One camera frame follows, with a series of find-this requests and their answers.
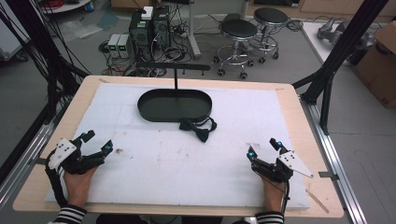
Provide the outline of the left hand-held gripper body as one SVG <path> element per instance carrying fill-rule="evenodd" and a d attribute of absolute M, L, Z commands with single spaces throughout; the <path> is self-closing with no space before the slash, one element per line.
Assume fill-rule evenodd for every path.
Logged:
<path fill-rule="evenodd" d="M 83 140 L 75 139 L 73 141 L 62 138 L 57 144 L 52 156 L 49 156 L 48 168 L 56 170 L 62 167 L 67 173 L 82 175 L 94 167 L 105 163 L 105 157 L 102 152 L 97 152 L 89 156 L 81 154 Z"/>

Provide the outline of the person's right hand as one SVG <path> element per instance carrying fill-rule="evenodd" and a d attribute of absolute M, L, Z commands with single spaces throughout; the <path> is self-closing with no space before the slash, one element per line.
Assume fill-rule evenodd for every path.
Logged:
<path fill-rule="evenodd" d="M 285 184 L 274 182 L 266 177 L 262 179 L 263 183 L 263 207 L 265 212 L 281 212 Z"/>

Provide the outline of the grey power supply unit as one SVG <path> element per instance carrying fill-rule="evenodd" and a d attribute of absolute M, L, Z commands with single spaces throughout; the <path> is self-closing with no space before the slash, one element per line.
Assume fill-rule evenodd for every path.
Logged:
<path fill-rule="evenodd" d="M 112 58 L 119 58 L 120 54 L 118 51 L 118 42 L 120 40 L 120 34 L 113 34 L 108 42 L 107 42 L 107 46 L 109 49 L 109 53 L 111 55 Z"/>
<path fill-rule="evenodd" d="M 122 59 L 127 59 L 132 54 L 132 45 L 129 35 L 121 35 L 118 41 L 118 51 Z"/>

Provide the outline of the aluminium rail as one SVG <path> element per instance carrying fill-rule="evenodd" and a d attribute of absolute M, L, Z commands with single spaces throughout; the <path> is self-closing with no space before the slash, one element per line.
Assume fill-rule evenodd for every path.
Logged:
<path fill-rule="evenodd" d="M 7 207 L 14 192 L 19 192 L 19 185 L 31 173 L 56 127 L 54 121 L 33 124 L 0 167 L 0 211 Z"/>
<path fill-rule="evenodd" d="M 316 105 L 300 100 L 314 136 L 318 139 L 318 147 L 328 167 L 328 175 L 332 180 L 344 211 L 352 224 L 368 224 L 361 209 L 358 198 L 348 180 L 347 173 L 339 158 L 331 137 L 319 125 L 320 111 Z"/>

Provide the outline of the brown cardboard box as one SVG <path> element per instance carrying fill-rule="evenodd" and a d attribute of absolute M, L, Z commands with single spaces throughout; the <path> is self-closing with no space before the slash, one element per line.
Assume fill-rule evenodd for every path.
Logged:
<path fill-rule="evenodd" d="M 377 31 L 375 39 L 354 73 L 382 106 L 396 108 L 396 21 Z"/>

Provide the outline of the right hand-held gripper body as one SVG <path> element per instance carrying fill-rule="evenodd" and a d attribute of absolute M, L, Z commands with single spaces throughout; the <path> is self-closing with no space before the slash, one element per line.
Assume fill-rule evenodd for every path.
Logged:
<path fill-rule="evenodd" d="M 276 158 L 275 163 L 268 163 L 259 158 L 251 163 L 251 169 L 262 176 L 278 183 L 286 183 L 294 172 L 313 178 L 313 173 L 305 165 L 303 160 L 295 151 L 287 151 Z"/>

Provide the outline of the black computer tower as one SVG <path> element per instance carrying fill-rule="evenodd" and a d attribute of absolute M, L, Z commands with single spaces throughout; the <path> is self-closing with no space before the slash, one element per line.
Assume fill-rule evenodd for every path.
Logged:
<path fill-rule="evenodd" d="M 159 49 L 167 49 L 171 46 L 169 13 L 169 6 L 156 7 L 154 9 L 152 22 Z"/>
<path fill-rule="evenodd" d="M 141 18 L 142 10 L 136 10 L 129 25 L 134 55 L 139 62 L 152 60 L 151 43 L 153 39 L 152 22 Z"/>

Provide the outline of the black round stool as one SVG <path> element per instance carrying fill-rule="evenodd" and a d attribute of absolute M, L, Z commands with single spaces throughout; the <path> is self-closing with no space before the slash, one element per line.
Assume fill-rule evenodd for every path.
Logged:
<path fill-rule="evenodd" d="M 248 42 L 257 34 L 257 28 L 249 21 L 241 19 L 224 20 L 220 25 L 222 35 L 229 37 L 233 43 L 231 45 L 221 46 L 214 55 L 214 63 L 219 64 L 218 75 L 223 77 L 225 70 L 223 66 L 238 65 L 241 67 L 240 78 L 248 77 L 245 66 L 253 66 L 254 62 L 250 54 L 244 47 L 243 43 Z"/>
<path fill-rule="evenodd" d="M 258 33 L 251 44 L 253 48 L 263 52 L 263 55 L 259 58 L 259 63 L 265 63 L 268 52 L 272 52 L 273 58 L 277 60 L 279 46 L 274 39 L 274 34 L 286 24 L 288 16 L 276 8 L 261 7 L 254 11 L 253 18 L 257 22 Z"/>

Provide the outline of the black tray hanger stand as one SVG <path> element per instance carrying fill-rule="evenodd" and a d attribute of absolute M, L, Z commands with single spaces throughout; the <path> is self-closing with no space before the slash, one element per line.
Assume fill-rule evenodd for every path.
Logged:
<path fill-rule="evenodd" d="M 140 62 L 137 66 L 174 70 L 173 89 L 153 89 L 139 97 L 137 108 L 143 119 L 152 122 L 180 122 L 183 118 L 198 119 L 210 115 L 212 111 L 211 97 L 203 91 L 180 89 L 177 80 L 178 69 L 204 72 L 210 69 L 209 65 Z"/>

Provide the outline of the wooden stick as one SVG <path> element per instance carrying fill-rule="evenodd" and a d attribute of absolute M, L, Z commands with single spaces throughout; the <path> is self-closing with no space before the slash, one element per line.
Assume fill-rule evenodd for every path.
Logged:
<path fill-rule="evenodd" d="M 312 198 L 312 200 L 326 213 L 329 214 L 330 210 L 325 206 L 325 204 L 309 189 L 305 190 L 306 193 Z"/>

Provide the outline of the black bow tie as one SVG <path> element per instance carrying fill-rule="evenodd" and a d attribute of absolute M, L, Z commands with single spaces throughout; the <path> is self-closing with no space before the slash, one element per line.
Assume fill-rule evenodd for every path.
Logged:
<path fill-rule="evenodd" d="M 202 126 L 210 122 L 211 126 L 209 129 L 202 129 Z M 202 116 L 196 119 L 182 118 L 180 120 L 179 129 L 182 131 L 193 131 L 195 132 L 198 139 L 205 143 L 209 137 L 209 134 L 215 131 L 218 124 L 209 116 Z"/>

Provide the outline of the white foam mat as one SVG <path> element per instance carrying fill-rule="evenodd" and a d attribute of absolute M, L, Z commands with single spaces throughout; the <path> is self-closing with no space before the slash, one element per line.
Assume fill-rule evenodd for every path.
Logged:
<path fill-rule="evenodd" d="M 176 122 L 150 122 L 137 109 L 148 87 L 103 83 L 78 125 L 94 131 L 83 154 L 107 141 L 114 150 L 95 172 L 92 203 L 259 207 L 262 182 L 247 152 L 274 162 L 272 138 L 290 147 L 290 137 L 274 91 L 209 88 L 211 116 L 218 124 L 206 142 Z"/>

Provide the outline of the grey desk leg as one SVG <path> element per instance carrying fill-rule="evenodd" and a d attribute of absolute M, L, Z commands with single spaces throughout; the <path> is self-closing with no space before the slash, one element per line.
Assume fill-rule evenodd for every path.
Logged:
<path fill-rule="evenodd" d="M 192 58 L 194 60 L 199 60 L 202 56 L 201 51 L 199 49 L 198 43 L 196 41 L 194 35 L 194 0 L 188 0 L 189 2 L 189 31 L 188 31 L 188 39 L 191 45 L 192 50 Z"/>

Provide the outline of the white round table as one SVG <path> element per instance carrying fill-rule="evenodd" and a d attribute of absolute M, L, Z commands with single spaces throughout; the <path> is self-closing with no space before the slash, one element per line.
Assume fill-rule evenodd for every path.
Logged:
<path fill-rule="evenodd" d="M 83 8 L 87 12 L 94 11 L 92 0 L 42 0 L 40 9 L 46 14 L 61 13 Z"/>

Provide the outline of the black metal frame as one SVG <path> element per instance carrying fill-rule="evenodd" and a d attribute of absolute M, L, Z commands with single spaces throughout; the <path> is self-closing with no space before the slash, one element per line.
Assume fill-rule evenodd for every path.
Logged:
<path fill-rule="evenodd" d="M 319 127 L 326 135 L 329 134 L 328 117 L 333 78 L 344 60 L 358 43 L 358 40 L 375 21 L 388 1 L 389 0 L 363 0 L 361 6 L 358 8 L 346 30 L 341 35 L 322 66 L 312 75 L 302 78 L 292 84 L 294 89 L 309 84 L 308 89 L 301 94 L 303 101 L 309 105 L 315 105 L 318 97 L 322 95 Z"/>
<path fill-rule="evenodd" d="M 5 1 L 15 19 L 8 16 L 0 3 L 0 20 L 17 38 L 33 60 L 39 74 L 46 80 L 48 102 L 5 163 L 0 166 L 0 185 L 10 177 L 12 169 L 16 167 L 39 128 L 55 117 L 56 105 L 69 102 L 77 93 L 80 86 L 78 77 L 83 79 L 91 74 L 87 69 L 76 67 L 73 60 L 67 61 L 59 51 L 49 31 L 49 28 L 55 29 L 55 25 L 47 24 L 36 0 Z"/>

